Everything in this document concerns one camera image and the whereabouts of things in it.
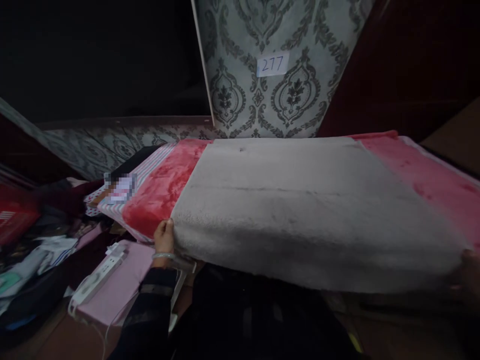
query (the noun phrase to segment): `floor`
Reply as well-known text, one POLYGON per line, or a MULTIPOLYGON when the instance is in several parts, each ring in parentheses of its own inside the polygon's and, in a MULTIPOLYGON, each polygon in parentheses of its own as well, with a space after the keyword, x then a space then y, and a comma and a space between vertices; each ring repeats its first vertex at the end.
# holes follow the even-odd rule
MULTIPOLYGON (((185 281, 174 312, 181 316, 192 301, 193 279, 185 281)), ((399 316, 368 312, 352 294, 325 292, 324 298, 361 350, 372 360, 463 360, 466 359, 449 324, 439 317, 399 316)), ((66 299, 41 330, 30 340, 6 353, 8 360, 101 360, 106 326, 98 331, 76 322, 67 314, 66 299)), ((105 344, 105 359, 115 348, 119 327, 111 327, 105 344)))

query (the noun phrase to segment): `dark wooden cabinet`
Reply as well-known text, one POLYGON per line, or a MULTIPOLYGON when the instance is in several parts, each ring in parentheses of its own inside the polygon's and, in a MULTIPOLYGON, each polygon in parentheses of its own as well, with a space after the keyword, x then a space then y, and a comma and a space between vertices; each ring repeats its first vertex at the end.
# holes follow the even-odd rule
POLYGON ((78 172, 0 114, 0 163, 42 185, 74 177, 78 172))
POLYGON ((479 1, 377 0, 318 135, 430 135, 480 95, 479 17, 479 1))

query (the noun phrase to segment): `number 277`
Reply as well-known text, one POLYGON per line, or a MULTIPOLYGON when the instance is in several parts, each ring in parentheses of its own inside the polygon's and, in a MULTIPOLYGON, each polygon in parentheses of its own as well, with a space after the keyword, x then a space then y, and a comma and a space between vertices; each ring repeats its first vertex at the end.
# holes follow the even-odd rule
MULTIPOLYGON (((276 68, 276 71, 278 71, 280 69, 280 65, 282 65, 282 59, 283 58, 284 58, 283 56, 277 56, 276 58, 271 57, 270 59, 268 59, 268 60, 271 60, 270 69, 272 69, 272 70, 274 69, 275 59, 280 59, 280 62, 278 63, 278 67, 276 68)), ((267 67, 269 62, 267 61, 267 59, 263 59, 263 61, 265 62, 265 65, 263 66, 262 71, 269 70, 269 68, 267 67)))

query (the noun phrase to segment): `white cable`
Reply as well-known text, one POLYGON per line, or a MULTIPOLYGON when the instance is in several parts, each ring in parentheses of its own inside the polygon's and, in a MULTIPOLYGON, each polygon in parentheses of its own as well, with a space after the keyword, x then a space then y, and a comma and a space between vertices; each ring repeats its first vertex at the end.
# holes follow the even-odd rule
MULTIPOLYGON (((124 260, 122 258, 120 258, 120 265, 124 262, 124 260)), ((91 275, 88 275, 86 278, 84 278, 82 280, 82 282, 80 283, 80 285, 78 285, 77 287, 77 290, 89 279, 91 275)), ((85 325, 91 325, 95 330, 96 332, 100 335, 100 339, 101 339, 101 342, 102 342, 102 345, 103 345, 103 352, 102 352, 102 355, 101 355, 101 360, 105 360, 105 353, 107 352, 107 344, 108 344, 108 335, 109 335, 109 330, 110 330, 110 327, 112 326, 112 324, 116 321, 117 317, 120 315, 120 313, 125 309, 125 307, 132 301, 132 299, 135 298, 135 296, 137 296, 138 294, 138 291, 135 292, 133 294, 133 296, 126 302, 125 305, 122 306, 122 308, 116 313, 116 315, 113 317, 113 320, 111 321, 111 323, 108 325, 108 327, 106 328, 106 332, 105 332, 105 336, 103 336, 102 332, 99 330, 99 328, 93 323, 93 322, 88 322, 87 320, 85 320, 84 318, 82 317, 79 317, 77 316, 77 307, 79 306, 79 304, 75 303, 75 305, 73 305, 73 296, 70 298, 70 302, 68 303, 68 308, 67 308, 67 312, 68 314, 77 322, 81 323, 81 324, 85 324, 85 325)))

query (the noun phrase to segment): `pink blanket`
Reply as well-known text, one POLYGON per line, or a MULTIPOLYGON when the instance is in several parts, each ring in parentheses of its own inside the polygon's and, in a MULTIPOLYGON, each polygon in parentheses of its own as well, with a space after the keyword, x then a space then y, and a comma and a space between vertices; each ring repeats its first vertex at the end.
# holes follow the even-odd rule
MULTIPOLYGON (((351 137, 361 141, 480 251, 480 222, 477 221, 480 190, 476 180, 427 153, 409 138, 399 137, 396 131, 351 137)), ((125 224, 141 235, 141 238, 136 236, 138 240, 151 240, 157 224, 171 216, 209 143, 210 140, 181 140, 160 165, 150 171, 133 199, 122 207, 125 224)))

